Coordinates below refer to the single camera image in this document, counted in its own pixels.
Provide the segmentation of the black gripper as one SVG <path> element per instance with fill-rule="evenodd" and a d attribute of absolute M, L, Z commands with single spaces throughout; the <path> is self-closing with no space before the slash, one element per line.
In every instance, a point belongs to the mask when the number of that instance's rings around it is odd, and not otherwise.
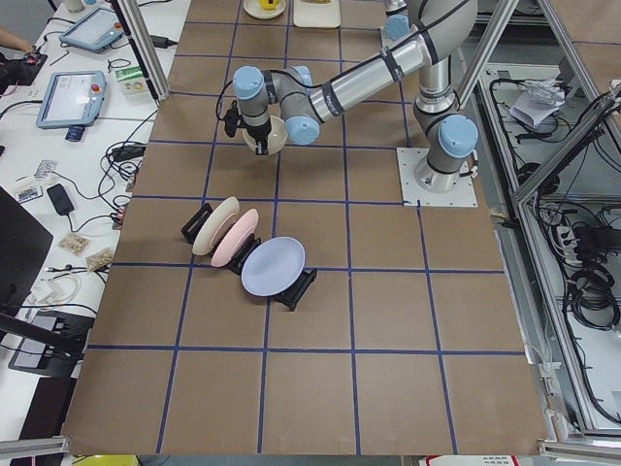
<path fill-rule="evenodd" d="M 271 117 L 269 114 L 261 114 L 260 116 L 242 115 L 245 129 L 248 134 L 255 140 L 255 154 L 268 155 L 269 143 L 268 136 L 272 131 Z"/>

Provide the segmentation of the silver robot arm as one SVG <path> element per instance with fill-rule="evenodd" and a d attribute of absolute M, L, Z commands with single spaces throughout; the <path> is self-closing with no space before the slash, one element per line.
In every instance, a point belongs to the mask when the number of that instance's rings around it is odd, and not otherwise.
<path fill-rule="evenodd" d="M 244 129 L 256 153 L 266 154 L 272 131 L 269 108 L 279 105 L 289 140 L 306 146 L 318 138 L 321 124 L 416 73 L 414 114 L 430 144 L 420 166 L 432 178 L 458 175 L 474 151 L 478 131 L 455 109 L 449 61 L 473 29 L 477 4 L 408 1 L 405 9 L 410 29 L 404 36 L 325 83 L 313 83 L 306 66 L 239 68 L 232 79 L 235 99 L 224 116 L 226 134 L 234 137 Z"/>
<path fill-rule="evenodd" d="M 390 41 L 397 42 L 411 32 L 417 6 L 417 2 L 411 0 L 384 1 L 384 33 Z"/>

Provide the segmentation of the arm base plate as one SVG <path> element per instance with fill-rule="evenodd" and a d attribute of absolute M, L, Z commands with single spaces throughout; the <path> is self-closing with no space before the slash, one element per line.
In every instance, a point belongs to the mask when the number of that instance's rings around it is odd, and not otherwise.
<path fill-rule="evenodd" d="M 432 171 L 426 148 L 397 148 L 405 207 L 477 208 L 474 178 L 463 159 L 460 171 L 444 175 Z"/>

